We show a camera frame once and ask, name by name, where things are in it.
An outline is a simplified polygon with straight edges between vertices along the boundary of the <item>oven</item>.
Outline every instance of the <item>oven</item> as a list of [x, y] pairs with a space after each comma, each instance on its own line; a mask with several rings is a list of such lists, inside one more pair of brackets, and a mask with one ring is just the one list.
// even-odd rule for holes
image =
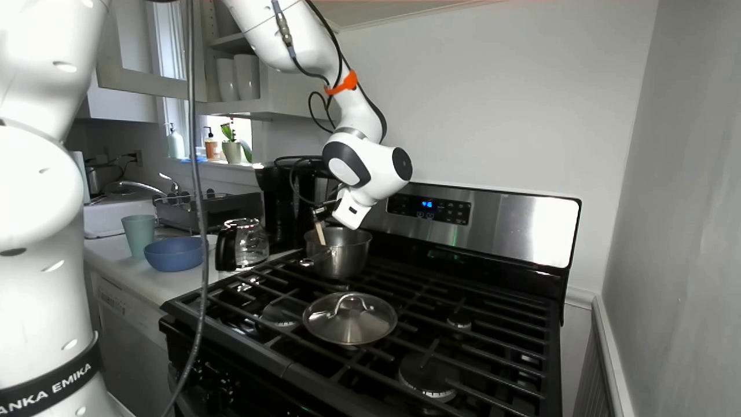
[[[374, 207], [369, 263], [343, 283], [304, 249], [209, 286], [191, 414], [561, 414], [561, 321], [579, 199], [409, 185]], [[316, 338], [304, 309], [329, 292], [384, 298], [397, 328], [371, 344]], [[163, 307], [178, 376], [199, 292]]]

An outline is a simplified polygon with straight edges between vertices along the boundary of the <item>white countertop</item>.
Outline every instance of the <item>white countertop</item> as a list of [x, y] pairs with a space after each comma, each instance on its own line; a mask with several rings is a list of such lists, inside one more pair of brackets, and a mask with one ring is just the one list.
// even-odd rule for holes
[[[222, 277], [229, 277], [241, 270], [215, 270], [213, 265], [213, 242], [215, 236], [209, 236], [212, 255], [209, 255], [209, 284]], [[129, 244], [126, 236], [110, 236], [98, 240], [87, 240], [87, 269], [98, 270], [116, 286], [128, 290], [143, 298], [147, 302], [161, 307], [164, 301], [177, 298], [185, 292], [201, 286], [201, 265], [178, 270], [178, 273], [161, 273], [147, 258], [134, 261], [129, 256]]]

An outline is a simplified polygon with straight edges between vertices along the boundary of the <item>saucepan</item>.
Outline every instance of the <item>saucepan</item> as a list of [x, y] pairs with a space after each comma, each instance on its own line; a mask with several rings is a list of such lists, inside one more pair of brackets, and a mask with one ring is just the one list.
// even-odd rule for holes
[[371, 232], [348, 227], [321, 227], [305, 232], [305, 258], [299, 263], [312, 269], [322, 277], [346, 279], [363, 270], [371, 237]]
[[343, 346], [376, 342], [399, 323], [391, 302], [363, 292], [331, 292], [312, 301], [301, 319], [312, 336]]

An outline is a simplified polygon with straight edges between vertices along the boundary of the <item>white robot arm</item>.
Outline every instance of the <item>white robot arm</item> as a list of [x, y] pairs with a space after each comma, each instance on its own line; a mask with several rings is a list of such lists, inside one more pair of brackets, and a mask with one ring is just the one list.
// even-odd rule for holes
[[381, 142], [384, 117], [366, 97], [310, 0], [226, 0], [226, 5], [265, 63], [326, 81], [326, 95], [341, 107], [341, 120], [322, 158], [329, 171], [348, 185], [331, 215], [356, 229], [381, 199], [399, 192], [412, 177], [410, 155]]

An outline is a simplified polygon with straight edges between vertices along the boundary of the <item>blue bowl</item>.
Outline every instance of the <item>blue bowl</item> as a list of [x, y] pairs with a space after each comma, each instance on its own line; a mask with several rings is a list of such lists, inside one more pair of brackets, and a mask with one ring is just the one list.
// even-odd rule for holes
[[143, 247], [143, 256], [157, 270], [185, 270], [201, 263], [201, 237], [178, 236], [154, 240]]

